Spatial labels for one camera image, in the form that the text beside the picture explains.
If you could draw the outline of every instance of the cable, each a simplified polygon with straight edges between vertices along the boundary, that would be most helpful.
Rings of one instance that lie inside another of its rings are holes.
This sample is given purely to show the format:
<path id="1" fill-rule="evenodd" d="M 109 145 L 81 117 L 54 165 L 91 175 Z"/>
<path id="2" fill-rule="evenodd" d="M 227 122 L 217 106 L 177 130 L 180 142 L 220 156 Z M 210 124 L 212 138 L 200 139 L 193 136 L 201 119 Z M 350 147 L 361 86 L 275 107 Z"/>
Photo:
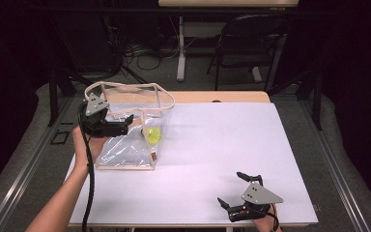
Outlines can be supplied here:
<path id="1" fill-rule="evenodd" d="M 92 209 L 92 203 L 93 203 L 93 198 L 95 195 L 95 166 L 93 164 L 93 159 L 92 159 L 92 152 L 90 151 L 90 146 L 89 146 L 89 140 L 86 137 L 86 133 L 84 132 L 84 129 L 82 127 L 81 123 L 81 117 L 83 114 L 83 107 L 87 105 L 87 102 L 83 102 L 79 107 L 78 107 L 78 112 L 77 112 L 77 122 L 80 127 L 80 131 L 83 136 L 83 141 L 86 146 L 86 155 L 87 155 L 87 166 L 89 167 L 89 176 L 90 176 L 90 187 L 89 187 L 89 197 L 87 200 L 87 206 L 86 206 L 86 212 L 83 217 L 82 221 L 82 232 L 87 231 L 87 220 L 90 215 L 90 211 Z"/>

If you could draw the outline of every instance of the white table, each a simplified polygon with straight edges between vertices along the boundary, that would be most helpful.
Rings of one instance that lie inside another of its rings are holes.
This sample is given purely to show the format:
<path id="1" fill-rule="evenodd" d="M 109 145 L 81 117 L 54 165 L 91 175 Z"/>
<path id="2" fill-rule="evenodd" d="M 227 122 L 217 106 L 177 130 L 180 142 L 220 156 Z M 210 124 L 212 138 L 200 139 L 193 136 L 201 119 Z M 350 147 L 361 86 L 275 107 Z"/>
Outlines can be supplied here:
<path id="1" fill-rule="evenodd" d="M 253 226 L 250 221 L 230 222 L 216 200 L 243 203 L 248 183 L 237 177 L 238 171 L 262 175 L 264 186 L 284 199 L 277 204 L 281 225 L 318 222 L 272 103 L 178 103 L 168 119 L 156 170 L 96 170 L 91 226 Z M 88 184 L 71 226 L 83 219 Z"/>
<path id="2" fill-rule="evenodd" d="M 161 7 L 229 7 L 229 8 L 293 8 L 298 4 L 298 0 L 158 0 L 158 5 Z M 217 35 L 222 29 L 223 23 L 213 23 L 209 30 L 202 32 L 203 37 L 207 37 L 207 31 L 210 34 Z M 191 27 L 199 29 L 195 23 L 191 23 Z M 185 51 L 185 23 L 183 17 L 180 16 L 179 22 L 179 66 L 177 68 L 177 80 L 185 80 L 186 72 L 186 51 Z"/>

